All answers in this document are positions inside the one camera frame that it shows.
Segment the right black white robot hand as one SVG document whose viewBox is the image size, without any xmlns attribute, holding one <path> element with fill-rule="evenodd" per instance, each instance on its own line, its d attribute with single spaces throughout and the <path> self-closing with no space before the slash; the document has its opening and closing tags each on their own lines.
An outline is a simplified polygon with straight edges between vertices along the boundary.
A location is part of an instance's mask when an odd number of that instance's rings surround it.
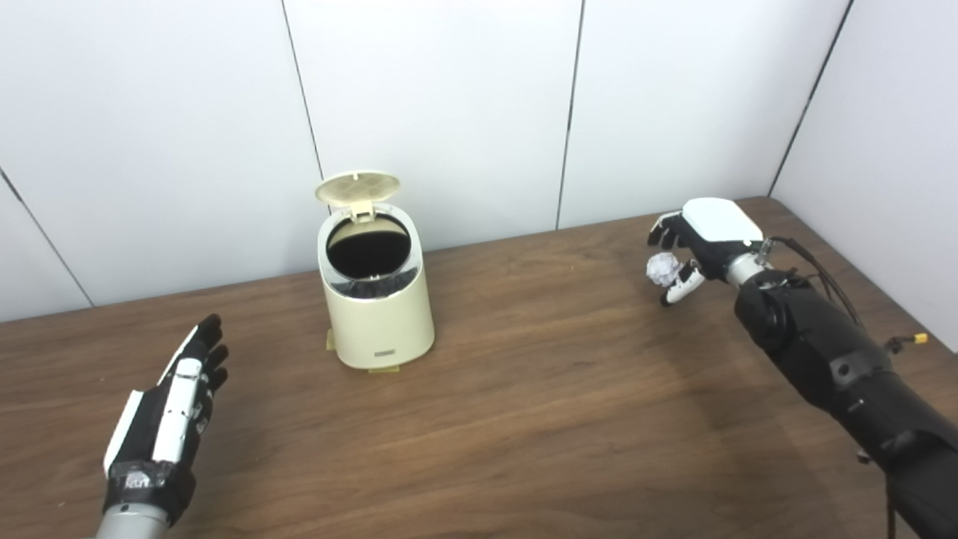
<svg viewBox="0 0 958 539">
<path fill-rule="evenodd" d="M 739 289 L 770 268 L 760 260 L 763 244 L 762 230 L 730 199 L 695 198 L 680 210 L 661 215 L 647 235 L 647 245 L 690 249 L 692 258 L 668 279 L 660 303 L 677 304 L 705 281 L 719 280 Z"/>
</svg>

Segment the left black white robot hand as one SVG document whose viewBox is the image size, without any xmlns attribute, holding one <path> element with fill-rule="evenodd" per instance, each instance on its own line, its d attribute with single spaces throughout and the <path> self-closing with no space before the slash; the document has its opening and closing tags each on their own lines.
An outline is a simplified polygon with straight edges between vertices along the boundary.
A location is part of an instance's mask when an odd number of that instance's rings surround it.
<svg viewBox="0 0 958 539">
<path fill-rule="evenodd" d="M 228 378 L 222 318 L 189 331 L 153 388 L 132 390 L 110 438 L 98 538 L 164 538 L 196 491 L 194 463 Z"/>
</svg>

